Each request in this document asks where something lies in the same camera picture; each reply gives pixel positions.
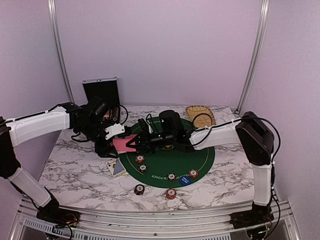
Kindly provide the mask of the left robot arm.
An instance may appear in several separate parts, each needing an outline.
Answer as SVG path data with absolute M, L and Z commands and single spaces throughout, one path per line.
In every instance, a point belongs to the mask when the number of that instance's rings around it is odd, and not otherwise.
M 64 215 L 58 200 L 22 167 L 15 148 L 54 133 L 73 130 L 93 142 L 95 152 L 101 158 L 107 156 L 114 149 L 111 145 L 113 137 L 125 131 L 120 123 L 106 125 L 103 122 L 107 111 L 107 104 L 95 97 L 84 105 L 66 102 L 22 117 L 1 118 L 0 177 L 33 200 L 39 212 L 43 212 L 51 222 L 60 222 Z

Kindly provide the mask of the red poker chip stack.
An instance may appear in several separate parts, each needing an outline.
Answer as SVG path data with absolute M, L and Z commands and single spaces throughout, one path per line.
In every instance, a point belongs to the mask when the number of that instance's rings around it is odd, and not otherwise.
M 176 191 L 175 189 L 169 188 L 169 189 L 166 191 L 166 197 L 167 197 L 167 199 L 173 200 L 176 196 L 177 196 L 177 191 Z

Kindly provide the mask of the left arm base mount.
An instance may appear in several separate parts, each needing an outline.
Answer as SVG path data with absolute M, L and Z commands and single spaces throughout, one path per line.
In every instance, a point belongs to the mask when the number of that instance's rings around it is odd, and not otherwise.
M 36 217 L 40 220 L 56 224 L 57 228 L 77 227 L 80 213 L 77 211 L 60 209 L 57 216 L 49 216 L 46 213 L 38 211 Z

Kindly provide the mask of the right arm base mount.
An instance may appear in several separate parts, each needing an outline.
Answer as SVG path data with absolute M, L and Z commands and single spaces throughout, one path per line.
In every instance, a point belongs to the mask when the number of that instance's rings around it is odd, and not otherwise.
M 261 211 L 241 211 L 231 213 L 229 223 L 233 225 L 234 229 L 247 228 L 259 224 L 271 222 L 275 219 L 272 213 L 267 212 L 264 214 Z

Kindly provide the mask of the dark poker chip stack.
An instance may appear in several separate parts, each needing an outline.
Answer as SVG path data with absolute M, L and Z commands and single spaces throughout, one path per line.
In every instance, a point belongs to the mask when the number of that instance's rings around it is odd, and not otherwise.
M 145 186 L 142 184 L 137 184 L 134 188 L 134 193 L 138 196 L 142 195 L 145 191 Z

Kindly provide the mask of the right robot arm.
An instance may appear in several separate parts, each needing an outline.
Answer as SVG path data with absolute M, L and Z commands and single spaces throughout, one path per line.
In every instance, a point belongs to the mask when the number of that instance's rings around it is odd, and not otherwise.
M 177 112 L 165 110 L 156 118 L 138 120 L 120 159 L 140 183 L 137 195 L 151 186 L 166 189 L 167 197 L 174 199 L 178 188 L 195 184 L 210 172 L 218 148 L 240 147 L 253 169 L 254 195 L 247 219 L 258 224 L 271 211 L 275 137 L 270 128 L 253 112 L 220 125 L 195 127 Z

